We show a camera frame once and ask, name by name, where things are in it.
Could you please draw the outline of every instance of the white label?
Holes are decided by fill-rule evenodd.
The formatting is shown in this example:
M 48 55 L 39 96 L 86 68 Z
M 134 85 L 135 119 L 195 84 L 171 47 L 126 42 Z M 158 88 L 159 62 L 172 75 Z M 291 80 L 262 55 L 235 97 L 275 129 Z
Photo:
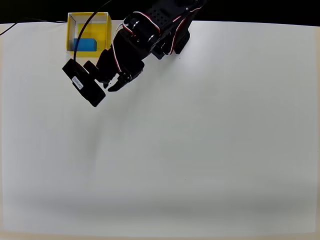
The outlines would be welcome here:
M 76 76 L 74 76 L 71 80 L 79 90 L 81 90 L 84 87 Z

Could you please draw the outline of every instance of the red wire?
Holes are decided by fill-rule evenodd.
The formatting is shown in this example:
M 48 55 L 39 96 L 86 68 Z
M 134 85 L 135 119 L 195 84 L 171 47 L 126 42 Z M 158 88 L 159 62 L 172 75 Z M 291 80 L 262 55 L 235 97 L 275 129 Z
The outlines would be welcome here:
M 175 30 L 175 34 L 174 34 L 174 37 L 173 37 L 173 40 L 172 40 L 172 46 L 171 46 L 170 55 L 171 55 L 171 54 L 173 53 L 173 51 L 174 51 L 174 44 L 175 44 L 175 41 L 176 41 L 177 32 L 178 32 L 179 28 L 181 27 L 182 23 L 183 23 L 185 20 L 186 20 L 186 19 L 183 19 L 183 20 L 180 22 L 179 26 L 178 26 L 178 27 L 176 28 L 176 30 Z

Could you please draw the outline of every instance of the cardboard box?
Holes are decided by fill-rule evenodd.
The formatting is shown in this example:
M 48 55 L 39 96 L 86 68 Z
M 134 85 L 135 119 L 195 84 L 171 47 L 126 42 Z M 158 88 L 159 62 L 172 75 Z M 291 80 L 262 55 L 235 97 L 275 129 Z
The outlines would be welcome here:
M 66 52 L 74 55 L 74 39 L 93 12 L 72 12 L 68 14 Z M 81 38 L 95 39 L 96 51 L 77 51 L 76 56 L 82 58 L 98 58 L 101 52 L 109 49 L 112 44 L 112 21 L 107 12 L 98 12 L 85 28 Z

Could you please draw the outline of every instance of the blue block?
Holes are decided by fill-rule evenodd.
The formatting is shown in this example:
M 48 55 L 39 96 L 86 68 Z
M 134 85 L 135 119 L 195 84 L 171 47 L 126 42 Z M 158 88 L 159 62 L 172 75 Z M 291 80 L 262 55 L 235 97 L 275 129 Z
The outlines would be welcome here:
M 73 46 L 76 46 L 77 38 L 73 39 Z M 80 38 L 77 48 L 78 52 L 96 52 L 97 41 L 94 38 Z

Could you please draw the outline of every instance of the white table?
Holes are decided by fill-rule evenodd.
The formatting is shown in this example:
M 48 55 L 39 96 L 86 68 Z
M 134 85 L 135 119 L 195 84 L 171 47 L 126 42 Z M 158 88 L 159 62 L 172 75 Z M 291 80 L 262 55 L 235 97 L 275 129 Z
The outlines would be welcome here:
M 97 108 L 61 70 L 65 24 L 2 37 L 0 237 L 314 237 L 316 28 L 190 32 Z

